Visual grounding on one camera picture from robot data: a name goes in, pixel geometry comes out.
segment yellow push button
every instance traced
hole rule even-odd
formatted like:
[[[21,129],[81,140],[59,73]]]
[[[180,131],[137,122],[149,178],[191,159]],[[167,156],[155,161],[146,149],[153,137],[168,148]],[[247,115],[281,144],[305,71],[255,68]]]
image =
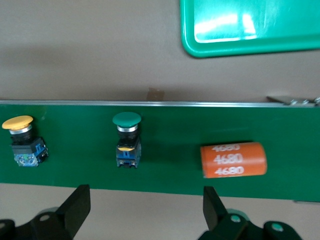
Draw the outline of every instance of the yellow push button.
[[[5,121],[2,128],[17,131],[28,127],[32,121],[32,116],[16,116]]]

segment green tray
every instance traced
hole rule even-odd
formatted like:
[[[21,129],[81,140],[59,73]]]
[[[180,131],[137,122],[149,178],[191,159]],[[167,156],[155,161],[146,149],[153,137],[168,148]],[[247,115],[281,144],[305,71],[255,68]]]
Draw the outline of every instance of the green tray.
[[[0,101],[0,123],[34,118],[49,158],[19,167],[8,130],[0,129],[0,183],[202,195],[214,186],[221,196],[320,201],[320,108],[279,103]],[[142,117],[139,167],[117,167],[113,117]],[[261,176],[203,178],[200,147],[259,142],[267,157]]]
[[[180,0],[181,38],[197,58],[320,48],[320,1]]]

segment white printed number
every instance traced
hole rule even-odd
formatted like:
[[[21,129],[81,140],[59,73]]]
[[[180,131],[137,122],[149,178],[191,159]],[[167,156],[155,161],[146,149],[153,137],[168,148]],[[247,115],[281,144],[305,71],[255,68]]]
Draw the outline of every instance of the white printed number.
[[[238,164],[242,163],[243,159],[244,158],[241,153],[236,153],[217,155],[213,161],[218,164]]]
[[[245,172],[245,169],[243,166],[232,166],[232,167],[220,167],[217,171],[215,171],[215,174],[221,175],[235,175],[235,174],[243,174]]]
[[[224,152],[224,151],[232,151],[232,150],[239,150],[240,145],[239,144],[226,144],[226,145],[217,145],[212,150],[215,150],[216,152]]]

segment green push button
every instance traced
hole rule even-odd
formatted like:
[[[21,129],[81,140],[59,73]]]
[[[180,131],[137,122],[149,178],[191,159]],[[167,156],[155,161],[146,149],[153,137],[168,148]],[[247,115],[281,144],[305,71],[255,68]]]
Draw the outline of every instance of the green push button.
[[[114,124],[122,128],[128,129],[140,123],[141,116],[135,112],[126,111],[115,115],[112,121]]]

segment silver metal ring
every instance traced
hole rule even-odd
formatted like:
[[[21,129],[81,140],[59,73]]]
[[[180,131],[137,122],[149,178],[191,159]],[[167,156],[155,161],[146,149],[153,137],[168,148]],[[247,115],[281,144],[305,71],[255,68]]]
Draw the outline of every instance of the silver metal ring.
[[[31,129],[32,129],[32,125],[29,124],[29,126],[27,126],[25,128],[22,128],[20,130],[9,130],[9,132],[10,132],[11,135],[24,134],[24,133],[28,132]]]
[[[133,127],[130,127],[130,128],[123,128],[123,127],[120,127],[120,126],[116,126],[116,128],[118,129],[118,131],[120,131],[122,133],[132,133],[132,132],[134,132],[135,130],[138,129],[138,124],[134,125]]]

